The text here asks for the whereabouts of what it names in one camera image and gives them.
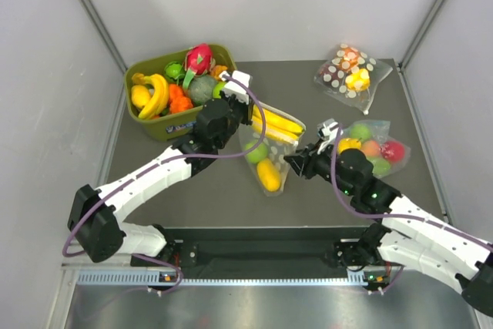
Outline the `zip bag with bananas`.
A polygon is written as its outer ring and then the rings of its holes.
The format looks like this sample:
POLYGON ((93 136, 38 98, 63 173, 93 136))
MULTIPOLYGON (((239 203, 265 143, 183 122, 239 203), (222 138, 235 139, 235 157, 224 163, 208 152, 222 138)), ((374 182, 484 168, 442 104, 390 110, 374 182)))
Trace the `zip bag with bananas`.
MULTIPOLYGON (((294 116, 292 116, 292 115, 290 115, 290 114, 288 114, 288 113, 286 113, 280 109, 274 108, 272 106, 268 106, 267 104, 265 104, 263 102, 260 105, 262 106, 262 108, 263 108, 263 106, 266 106, 267 108, 272 109, 274 112, 281 113, 283 116, 286 116, 287 118, 294 119, 294 121, 300 123, 305 128, 305 131, 306 131, 305 124, 302 121, 300 121, 298 118, 296 118, 296 117, 294 117, 294 116)), ((254 106, 253 107, 252 124, 250 126, 241 126, 239 128, 239 131, 238 131, 239 141, 240 141, 241 149, 243 150, 243 146, 245 144, 247 144, 250 141, 257 140, 257 144, 255 146, 251 147, 247 152, 251 152, 251 151, 255 150, 261 143, 265 143, 268 146, 269 154, 268 154, 267 158, 269 158, 272 161, 272 163, 279 170, 280 175, 281 175, 282 183, 281 183, 281 187, 278 191, 273 192, 273 193, 266 191, 263 188, 263 186, 262 186, 262 184, 258 178, 257 164, 248 163, 247 160, 246 160, 246 162, 247 162, 249 168, 252 170, 253 175, 254 175, 255 179, 257 180, 257 182, 259 183, 260 188, 263 190, 264 194, 266 196, 278 196, 283 192, 283 188, 284 188, 284 185, 285 185, 285 182, 287 179, 287 175, 288 175, 289 170, 290 170, 290 166, 285 162, 284 157, 292 155, 292 154, 294 154, 294 152, 296 152, 297 147, 300 144, 301 138, 302 138, 303 134, 305 133, 305 131, 296 143, 289 144, 289 143, 278 142, 276 140, 268 138, 265 135, 266 127, 267 127, 267 124, 265 121, 265 115, 263 113, 263 110, 258 109, 256 106, 254 106)))

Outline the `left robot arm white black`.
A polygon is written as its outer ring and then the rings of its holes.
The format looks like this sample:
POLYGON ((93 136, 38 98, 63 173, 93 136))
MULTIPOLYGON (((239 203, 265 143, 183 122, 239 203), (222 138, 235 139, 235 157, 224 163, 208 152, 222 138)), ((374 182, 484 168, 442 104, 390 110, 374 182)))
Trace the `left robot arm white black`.
POLYGON ((188 180, 218 159, 239 126, 249 125, 257 102, 242 102, 235 95, 211 99, 196 117, 193 129, 157 158, 113 183, 75 193, 68 228, 94 263, 115 254, 140 254, 157 264, 174 258, 175 247, 158 225, 126 222, 139 206, 172 185, 188 180))

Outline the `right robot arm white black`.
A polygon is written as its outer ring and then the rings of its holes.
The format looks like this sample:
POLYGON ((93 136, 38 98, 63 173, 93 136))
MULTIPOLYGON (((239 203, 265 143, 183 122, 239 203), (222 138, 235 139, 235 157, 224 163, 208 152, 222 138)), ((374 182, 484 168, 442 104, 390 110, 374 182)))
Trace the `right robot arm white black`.
POLYGON ((480 313, 492 315, 492 244, 434 217, 373 174, 358 149, 341 154, 310 145, 286 156, 300 177, 320 176, 337 198, 350 197, 346 208, 373 221, 361 242, 361 258, 399 264, 434 278, 459 293, 480 313))

